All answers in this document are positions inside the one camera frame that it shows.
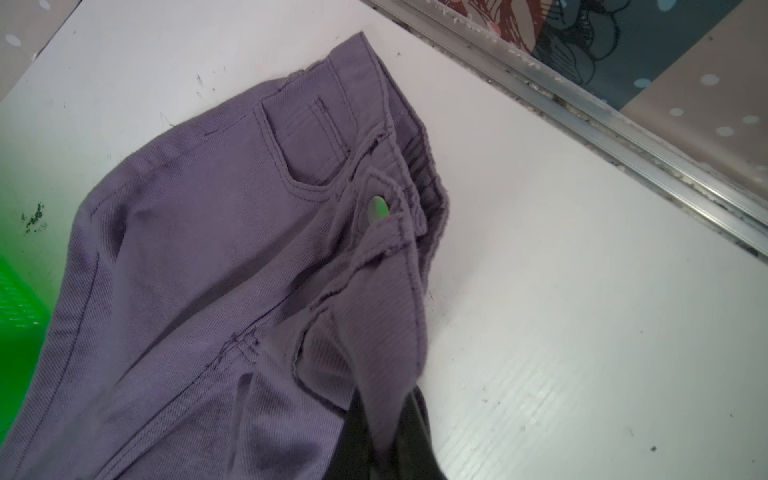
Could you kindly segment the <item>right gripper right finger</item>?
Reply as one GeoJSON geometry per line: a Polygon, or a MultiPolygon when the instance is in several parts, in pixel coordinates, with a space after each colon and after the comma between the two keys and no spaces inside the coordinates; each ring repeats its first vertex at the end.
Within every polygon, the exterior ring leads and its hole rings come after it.
{"type": "Polygon", "coordinates": [[[415,387],[401,411],[393,447],[392,468],[396,479],[446,480],[435,456],[426,401],[415,387]]]}

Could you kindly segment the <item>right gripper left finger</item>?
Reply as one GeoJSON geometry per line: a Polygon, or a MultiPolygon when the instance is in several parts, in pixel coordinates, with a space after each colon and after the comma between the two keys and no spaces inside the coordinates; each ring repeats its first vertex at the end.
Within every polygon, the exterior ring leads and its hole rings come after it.
{"type": "Polygon", "coordinates": [[[355,391],[324,480],[383,479],[360,393],[355,391]]]}

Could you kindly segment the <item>purple trousers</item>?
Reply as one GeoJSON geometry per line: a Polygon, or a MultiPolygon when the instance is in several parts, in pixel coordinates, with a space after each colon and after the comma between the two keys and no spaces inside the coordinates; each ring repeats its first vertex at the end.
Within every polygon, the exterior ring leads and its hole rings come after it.
{"type": "Polygon", "coordinates": [[[363,33],[171,128],[83,200],[5,479],[383,479],[449,199],[363,33]]]}

